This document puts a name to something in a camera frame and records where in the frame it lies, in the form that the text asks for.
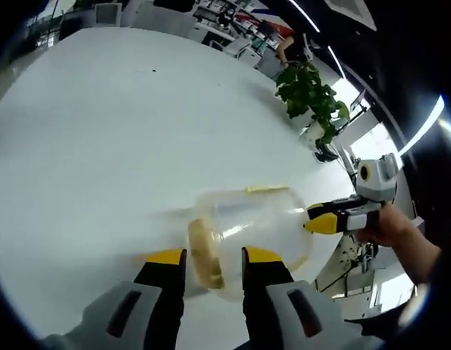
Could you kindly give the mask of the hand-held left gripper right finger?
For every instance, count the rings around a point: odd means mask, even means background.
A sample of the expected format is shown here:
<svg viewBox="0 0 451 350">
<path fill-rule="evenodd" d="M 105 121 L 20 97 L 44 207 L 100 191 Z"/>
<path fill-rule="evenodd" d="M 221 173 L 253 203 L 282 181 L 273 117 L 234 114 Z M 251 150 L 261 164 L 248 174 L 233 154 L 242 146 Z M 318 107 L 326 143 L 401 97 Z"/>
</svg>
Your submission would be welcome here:
<svg viewBox="0 0 451 350">
<path fill-rule="evenodd" d="M 275 252 L 242 248 L 242 289 L 251 349 L 360 349 L 361 330 Z"/>
</svg>

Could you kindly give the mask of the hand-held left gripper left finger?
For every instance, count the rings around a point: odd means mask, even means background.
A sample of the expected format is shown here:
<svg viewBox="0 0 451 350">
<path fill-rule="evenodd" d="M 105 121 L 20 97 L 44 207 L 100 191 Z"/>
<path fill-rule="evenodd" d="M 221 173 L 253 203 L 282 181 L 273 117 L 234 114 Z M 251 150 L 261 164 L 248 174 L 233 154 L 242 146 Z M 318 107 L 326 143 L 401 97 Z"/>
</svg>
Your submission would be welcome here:
<svg viewBox="0 0 451 350">
<path fill-rule="evenodd" d="M 174 349 L 184 312 L 187 250 L 146 257 L 132 281 L 123 281 L 84 311 L 83 349 Z"/>
</svg>

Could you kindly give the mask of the person's right hand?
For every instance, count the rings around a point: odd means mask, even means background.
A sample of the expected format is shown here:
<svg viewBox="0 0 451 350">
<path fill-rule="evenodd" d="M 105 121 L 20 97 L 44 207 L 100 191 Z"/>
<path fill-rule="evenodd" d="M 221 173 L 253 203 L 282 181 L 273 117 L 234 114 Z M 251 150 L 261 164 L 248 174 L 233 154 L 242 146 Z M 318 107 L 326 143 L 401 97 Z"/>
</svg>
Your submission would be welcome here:
<svg viewBox="0 0 451 350">
<path fill-rule="evenodd" d="M 422 236 L 412 221 L 392 204 L 385 204 L 378 212 L 379 219 L 359 230 L 355 237 L 362 242 L 374 242 L 383 247 L 401 251 Z"/>
</svg>

